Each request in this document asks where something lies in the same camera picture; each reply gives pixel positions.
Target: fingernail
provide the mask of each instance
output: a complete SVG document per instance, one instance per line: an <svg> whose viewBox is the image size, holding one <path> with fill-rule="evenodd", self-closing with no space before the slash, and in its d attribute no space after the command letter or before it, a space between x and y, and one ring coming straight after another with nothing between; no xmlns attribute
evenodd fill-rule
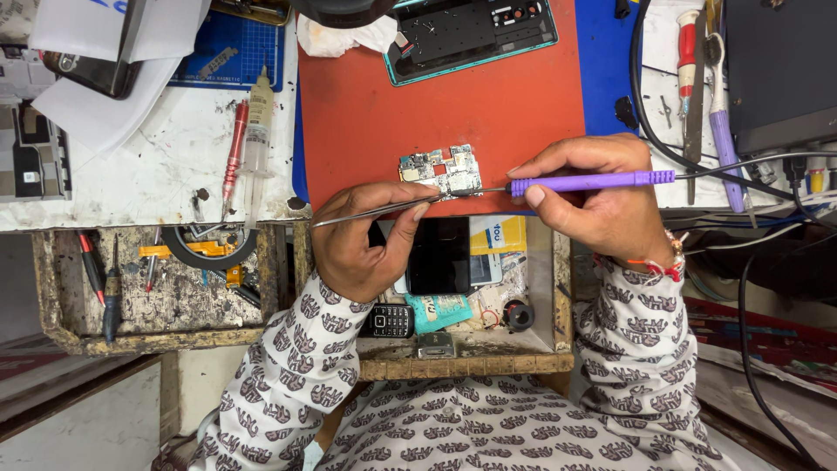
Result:
<svg viewBox="0 0 837 471"><path fill-rule="evenodd" d="M413 215L413 220L414 221L420 220L421 217L424 215L424 213L427 212L427 210L429 208L430 208L430 203L422 203L422 204L419 204L418 206L416 206L416 213Z"/></svg>
<svg viewBox="0 0 837 471"><path fill-rule="evenodd" d="M526 192L523 194L526 198L526 202L532 207L537 208L537 206L546 198L547 194L543 193L543 190L538 185L532 185L531 187L526 189Z"/></svg>

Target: man's left hand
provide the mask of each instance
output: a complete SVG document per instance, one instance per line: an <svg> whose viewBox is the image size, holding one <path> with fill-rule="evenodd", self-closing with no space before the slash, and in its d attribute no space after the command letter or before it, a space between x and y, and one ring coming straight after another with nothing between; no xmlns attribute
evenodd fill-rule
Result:
<svg viewBox="0 0 837 471"><path fill-rule="evenodd" d="M311 225L435 194L439 194L439 189L433 185L398 182L358 185L332 196L315 212ZM399 215L385 246L369 246L367 233L375 220L372 216L311 229L317 271L323 282L356 303L373 301L407 270L413 237L429 207L430 203L422 203Z"/></svg>

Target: white shirt with elephant print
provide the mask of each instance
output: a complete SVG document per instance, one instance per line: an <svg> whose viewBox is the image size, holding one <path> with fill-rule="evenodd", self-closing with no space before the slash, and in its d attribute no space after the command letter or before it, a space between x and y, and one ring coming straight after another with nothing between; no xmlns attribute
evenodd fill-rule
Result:
<svg viewBox="0 0 837 471"><path fill-rule="evenodd" d="M380 381L348 404L317 470L738 470L697 417L682 281L600 261L601 293L575 316L593 383L581 408L530 375ZM189 469L301 469L357 382L355 338L371 309L314 272L248 349Z"/></svg>

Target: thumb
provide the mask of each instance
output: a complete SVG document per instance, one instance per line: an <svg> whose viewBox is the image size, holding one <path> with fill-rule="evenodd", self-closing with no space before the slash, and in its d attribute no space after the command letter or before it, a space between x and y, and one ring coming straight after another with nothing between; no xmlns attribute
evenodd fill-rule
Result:
<svg viewBox="0 0 837 471"><path fill-rule="evenodd" d="M600 232L600 224L590 211L576 208L547 187L532 185L524 197L544 224L567 237L589 243Z"/></svg>
<svg viewBox="0 0 837 471"><path fill-rule="evenodd" d="M387 238L386 257L390 263L395 265L403 263L404 266L407 266L407 257L413 249L413 238L419 227L419 221L429 207L430 203L419 204L411 210L404 211L395 220Z"/></svg>

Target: red mat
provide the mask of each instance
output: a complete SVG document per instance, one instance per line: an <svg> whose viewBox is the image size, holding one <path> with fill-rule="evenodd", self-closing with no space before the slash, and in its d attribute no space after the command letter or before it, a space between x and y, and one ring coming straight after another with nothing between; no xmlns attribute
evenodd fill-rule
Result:
<svg viewBox="0 0 837 471"><path fill-rule="evenodd" d="M398 181L398 158L470 144L484 188L550 142L584 134L573 0L550 2L558 43L399 87L380 54L337 59L300 49L302 119L311 206L338 190ZM428 215L520 210L495 192L432 204Z"/></svg>

